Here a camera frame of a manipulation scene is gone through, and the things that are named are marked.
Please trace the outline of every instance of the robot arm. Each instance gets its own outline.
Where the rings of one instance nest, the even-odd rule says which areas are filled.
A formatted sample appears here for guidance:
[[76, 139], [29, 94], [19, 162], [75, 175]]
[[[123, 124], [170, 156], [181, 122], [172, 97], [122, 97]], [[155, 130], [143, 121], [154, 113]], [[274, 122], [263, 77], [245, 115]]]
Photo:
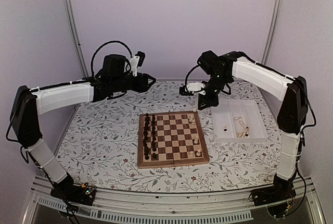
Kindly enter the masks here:
[[38, 116], [70, 105], [117, 98], [119, 96], [113, 97], [116, 92], [123, 92], [124, 95], [128, 90], [148, 91], [156, 79], [137, 72], [144, 57], [142, 52], [131, 57], [130, 61], [121, 55], [108, 55], [104, 59], [103, 68], [95, 77], [43, 88], [28, 89], [27, 86], [21, 86], [18, 89], [9, 128], [12, 127], [17, 136], [15, 141], [24, 147], [35, 164], [51, 179], [54, 186], [52, 196], [86, 205], [92, 205], [94, 200], [92, 188], [85, 184], [74, 185], [72, 177], [44, 142]]
[[222, 56], [212, 51], [202, 53], [197, 61], [210, 75], [208, 82], [189, 83], [180, 88], [181, 95], [199, 93], [198, 109], [219, 104], [218, 94], [230, 94], [229, 83], [234, 78], [243, 79], [266, 90], [283, 102], [277, 117], [281, 131], [281, 156], [273, 186], [252, 192], [255, 205], [281, 201], [294, 196], [292, 181], [296, 176], [296, 162], [300, 158], [302, 143], [302, 126], [305, 124], [308, 105], [306, 97], [306, 81], [302, 77], [293, 78], [277, 72], [251, 60], [243, 52], [230, 52]]

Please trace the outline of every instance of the white table surface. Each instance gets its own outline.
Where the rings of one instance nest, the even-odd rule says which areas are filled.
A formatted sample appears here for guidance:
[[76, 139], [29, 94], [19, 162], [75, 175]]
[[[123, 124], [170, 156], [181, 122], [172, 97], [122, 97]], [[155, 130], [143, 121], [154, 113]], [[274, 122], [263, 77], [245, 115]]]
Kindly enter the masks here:
[[180, 84], [158, 81], [146, 93], [128, 92], [119, 99], [81, 104], [60, 146], [58, 160], [76, 182], [108, 189], [204, 192], [272, 183], [280, 157], [280, 134], [259, 89], [243, 81], [232, 83], [232, 95], [220, 93], [220, 98], [255, 100], [267, 129], [266, 142], [214, 143], [208, 108], [198, 113], [209, 164], [138, 169], [138, 115], [197, 106], [197, 96], [179, 95]]

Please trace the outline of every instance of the chess piece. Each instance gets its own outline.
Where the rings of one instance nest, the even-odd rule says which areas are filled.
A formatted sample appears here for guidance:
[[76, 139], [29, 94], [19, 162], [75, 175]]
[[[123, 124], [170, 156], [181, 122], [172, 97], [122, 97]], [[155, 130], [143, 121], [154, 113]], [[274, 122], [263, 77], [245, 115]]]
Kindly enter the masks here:
[[145, 157], [148, 156], [148, 153], [149, 153], [149, 148], [148, 148], [148, 146], [145, 146], [144, 151], [145, 151]]

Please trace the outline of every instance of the white cable tie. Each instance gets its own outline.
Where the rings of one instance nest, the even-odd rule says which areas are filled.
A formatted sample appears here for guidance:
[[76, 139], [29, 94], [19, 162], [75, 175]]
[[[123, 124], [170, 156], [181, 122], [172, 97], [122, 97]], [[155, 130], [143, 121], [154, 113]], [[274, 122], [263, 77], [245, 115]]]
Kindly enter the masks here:
[[289, 155], [289, 154], [286, 154], [285, 152], [281, 152], [281, 154], [289, 156], [289, 157], [299, 157], [302, 155], [302, 153], [303, 153], [303, 151], [299, 155]]

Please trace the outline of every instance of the white plastic tray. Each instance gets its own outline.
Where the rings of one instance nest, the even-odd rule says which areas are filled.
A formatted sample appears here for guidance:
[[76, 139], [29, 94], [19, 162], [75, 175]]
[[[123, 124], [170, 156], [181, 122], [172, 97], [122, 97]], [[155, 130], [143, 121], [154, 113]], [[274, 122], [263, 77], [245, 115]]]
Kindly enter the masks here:
[[[268, 138], [255, 101], [221, 99], [218, 107], [211, 109], [215, 142], [264, 142]], [[236, 133], [243, 132], [244, 127], [240, 124], [240, 120], [234, 120], [235, 117], [242, 117], [240, 120], [248, 126], [248, 136], [237, 137]]]

